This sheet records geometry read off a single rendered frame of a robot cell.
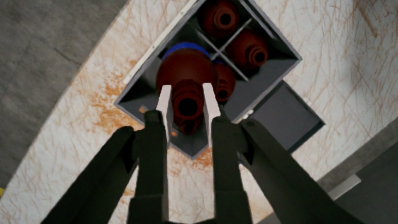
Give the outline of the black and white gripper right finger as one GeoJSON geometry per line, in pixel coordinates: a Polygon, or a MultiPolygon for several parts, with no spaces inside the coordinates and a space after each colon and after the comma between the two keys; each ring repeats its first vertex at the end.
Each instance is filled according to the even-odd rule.
{"type": "Polygon", "coordinates": [[[365,224],[338,206],[258,120],[232,123],[211,83],[203,83],[203,97],[215,224],[254,224],[237,152],[281,224],[365,224]]]}

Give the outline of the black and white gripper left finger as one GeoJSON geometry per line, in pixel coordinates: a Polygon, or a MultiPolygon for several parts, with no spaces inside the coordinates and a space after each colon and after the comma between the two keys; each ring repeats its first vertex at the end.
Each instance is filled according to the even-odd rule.
{"type": "Polygon", "coordinates": [[[126,224],[169,221],[173,113],[172,87],[163,85],[158,106],[143,114],[145,127],[115,130],[40,224],[108,224],[137,166],[126,224]]]}

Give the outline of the dark grey rectangular tray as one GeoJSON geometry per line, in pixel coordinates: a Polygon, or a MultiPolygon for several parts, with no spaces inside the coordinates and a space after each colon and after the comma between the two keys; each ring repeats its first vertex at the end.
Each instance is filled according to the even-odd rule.
{"type": "Polygon", "coordinates": [[[258,120],[291,155],[326,125],[284,80],[252,110],[246,119],[258,120]]]}

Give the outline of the dark grey crate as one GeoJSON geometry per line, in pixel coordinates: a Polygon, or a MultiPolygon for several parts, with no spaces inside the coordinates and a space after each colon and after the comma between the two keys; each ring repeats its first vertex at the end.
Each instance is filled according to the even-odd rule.
{"type": "MultiPolygon", "coordinates": [[[[198,1],[199,0],[197,0],[197,2],[198,1]]],[[[230,36],[220,39],[207,35],[198,24],[198,9],[204,1],[207,0],[200,0],[198,4],[196,4],[196,2],[196,6],[194,6],[194,4],[194,7],[189,13],[184,15],[182,21],[180,23],[178,22],[179,24],[172,29],[144,62],[140,69],[143,66],[144,68],[142,68],[142,70],[139,69],[135,73],[129,81],[130,83],[113,103],[114,106],[143,127],[145,127],[144,117],[139,109],[142,107],[144,110],[148,111],[157,107],[159,96],[155,87],[156,72],[164,54],[175,43],[181,41],[198,43],[206,49],[212,60],[219,54],[217,57],[223,59],[231,68],[236,78],[235,89],[226,101],[216,101],[223,105],[226,116],[232,123],[236,123],[285,77],[285,57],[278,32],[271,19],[254,0],[232,0],[238,7],[240,21],[236,30],[230,36]],[[202,32],[213,44],[189,24],[188,21],[199,32],[202,32]],[[174,30],[175,28],[176,30],[174,30]],[[255,69],[246,70],[237,66],[226,54],[224,49],[243,28],[260,33],[268,43],[267,61],[265,64],[255,69]],[[152,56],[153,54],[154,56],[152,56]],[[232,63],[235,64],[248,79],[232,63]]],[[[171,134],[170,146],[192,161],[209,147],[205,118],[193,134],[184,134],[174,122],[172,123],[172,131],[176,133],[176,137],[171,134]]]]}

